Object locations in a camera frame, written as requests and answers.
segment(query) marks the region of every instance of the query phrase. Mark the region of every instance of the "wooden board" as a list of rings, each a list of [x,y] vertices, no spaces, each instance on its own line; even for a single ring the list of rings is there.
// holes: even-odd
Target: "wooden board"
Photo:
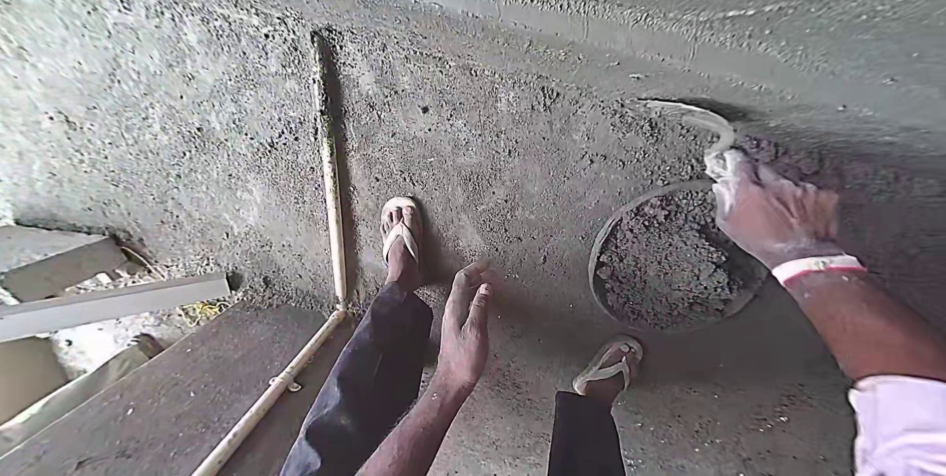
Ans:
[[[282,371],[325,317],[294,306],[237,304],[141,369],[0,458],[0,474],[190,474]],[[225,474],[275,474],[321,379],[351,333],[344,324]]]

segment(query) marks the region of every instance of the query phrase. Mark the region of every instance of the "hand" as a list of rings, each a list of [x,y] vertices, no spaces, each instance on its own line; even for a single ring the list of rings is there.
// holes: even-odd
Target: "hand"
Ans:
[[[716,180],[716,224],[770,269],[809,256],[840,254],[838,196],[796,184],[735,149],[707,157]]]
[[[440,330],[440,357],[434,381],[451,392],[468,396],[489,356],[486,313],[495,277],[481,260],[457,273],[446,299]]]

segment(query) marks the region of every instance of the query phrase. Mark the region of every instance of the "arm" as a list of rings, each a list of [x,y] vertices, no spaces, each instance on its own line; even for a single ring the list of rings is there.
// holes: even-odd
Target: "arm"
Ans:
[[[770,269],[790,260],[843,252],[835,242],[833,192],[797,185],[729,150],[708,164],[717,183],[719,227]],[[903,374],[946,380],[946,341],[866,272],[812,272],[785,283],[834,354],[858,380]]]
[[[492,280],[484,261],[457,273],[443,311],[440,357],[431,385],[368,458],[360,475],[427,474],[443,436],[486,364],[486,313],[493,294]]]

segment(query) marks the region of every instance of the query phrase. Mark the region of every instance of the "gloved hand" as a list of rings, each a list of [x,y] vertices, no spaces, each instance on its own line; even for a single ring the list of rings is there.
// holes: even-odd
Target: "gloved hand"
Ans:
[[[838,196],[796,184],[739,150],[706,157],[716,180],[716,224],[770,269],[809,256],[843,253],[835,243]]]

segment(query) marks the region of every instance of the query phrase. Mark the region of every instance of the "white sleeve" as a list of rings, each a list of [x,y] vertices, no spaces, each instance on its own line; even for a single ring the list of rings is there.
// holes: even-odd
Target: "white sleeve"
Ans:
[[[946,476],[946,382],[878,375],[848,394],[857,476]]]

